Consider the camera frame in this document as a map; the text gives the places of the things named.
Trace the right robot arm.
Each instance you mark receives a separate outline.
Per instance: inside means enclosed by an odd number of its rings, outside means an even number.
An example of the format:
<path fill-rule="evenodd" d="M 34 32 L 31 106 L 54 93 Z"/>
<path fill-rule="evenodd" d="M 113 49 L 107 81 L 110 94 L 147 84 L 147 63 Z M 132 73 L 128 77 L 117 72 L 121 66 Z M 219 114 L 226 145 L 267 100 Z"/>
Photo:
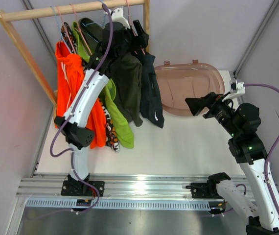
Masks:
<path fill-rule="evenodd" d="M 230 134 L 229 150 L 249 182 L 255 203 L 239 192 L 224 172 L 208 177 L 207 194 L 225 199 L 246 222 L 248 235 L 279 235 L 279 193 L 266 164 L 269 155 L 256 133 L 261 124 L 259 108 L 242 103 L 233 109 L 229 99 L 216 93 L 186 98 L 185 102 L 193 116 L 208 108 L 203 117 L 215 118 Z"/>

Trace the navy blue shorts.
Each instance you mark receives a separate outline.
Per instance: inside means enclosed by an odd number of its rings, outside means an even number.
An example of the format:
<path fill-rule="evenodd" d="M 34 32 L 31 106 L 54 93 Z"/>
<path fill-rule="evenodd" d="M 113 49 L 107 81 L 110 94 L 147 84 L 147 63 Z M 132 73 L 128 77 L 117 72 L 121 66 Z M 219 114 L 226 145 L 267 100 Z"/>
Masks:
<path fill-rule="evenodd" d="M 159 128 L 164 126 L 161 93 L 154 68 L 155 56 L 147 50 L 134 56 L 142 64 L 140 114 Z"/>

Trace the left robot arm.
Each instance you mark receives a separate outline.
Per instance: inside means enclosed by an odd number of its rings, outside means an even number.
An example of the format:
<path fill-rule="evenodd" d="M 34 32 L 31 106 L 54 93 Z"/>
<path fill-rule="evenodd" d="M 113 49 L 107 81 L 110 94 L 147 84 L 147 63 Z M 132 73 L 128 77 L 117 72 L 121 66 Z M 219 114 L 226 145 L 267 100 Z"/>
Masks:
<path fill-rule="evenodd" d="M 71 153 L 71 171 L 63 182 L 62 196 L 103 196 L 104 186 L 90 181 L 88 152 L 94 131 L 87 128 L 92 108 L 110 77 L 118 70 L 125 54 L 146 48 L 149 35 L 139 20 L 127 27 L 118 20 L 106 24 L 101 40 L 87 64 L 82 85 L 74 101 L 63 116 L 56 116 L 54 123 L 58 134 L 65 136 Z"/>

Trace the olive green shorts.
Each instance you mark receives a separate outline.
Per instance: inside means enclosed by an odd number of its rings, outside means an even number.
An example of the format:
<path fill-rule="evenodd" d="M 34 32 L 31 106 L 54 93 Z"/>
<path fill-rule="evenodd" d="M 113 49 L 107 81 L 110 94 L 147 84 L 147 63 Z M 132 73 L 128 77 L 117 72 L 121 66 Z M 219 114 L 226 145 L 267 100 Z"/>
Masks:
<path fill-rule="evenodd" d="M 102 41 L 103 28 L 89 18 L 81 18 L 79 25 L 91 51 L 95 51 L 98 42 Z M 114 103 L 128 122 L 136 127 L 142 125 L 140 118 L 142 64 L 131 53 L 123 56 L 119 69 L 112 80 L 116 86 Z"/>

